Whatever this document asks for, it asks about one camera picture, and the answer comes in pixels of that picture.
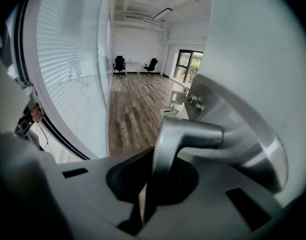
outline desk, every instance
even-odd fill
[[[140,74],[140,63],[138,61],[125,61],[126,65],[135,64],[137,69],[137,74]]]

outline white ceiling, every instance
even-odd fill
[[[133,11],[154,17],[165,8],[173,12],[162,18],[165,22],[175,22],[197,14],[211,14],[212,0],[116,0],[116,11]]]

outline rectangular hole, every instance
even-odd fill
[[[262,227],[271,219],[242,189],[235,188],[225,193],[252,231]]]
[[[88,170],[85,168],[80,168],[80,169],[76,169],[76,170],[68,170],[68,171],[64,171],[62,172],[64,178],[70,178],[70,177],[74,177],[77,175],[81,175],[81,174],[85,174],[87,173]]]

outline wood plank flooring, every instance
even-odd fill
[[[178,83],[159,74],[114,75],[108,122],[109,155],[155,146],[159,136],[160,109],[169,106]]]

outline silver lever handle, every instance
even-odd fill
[[[165,117],[154,149],[152,182],[162,185],[167,181],[172,164],[181,149],[217,149],[222,139],[223,131],[218,125]]]

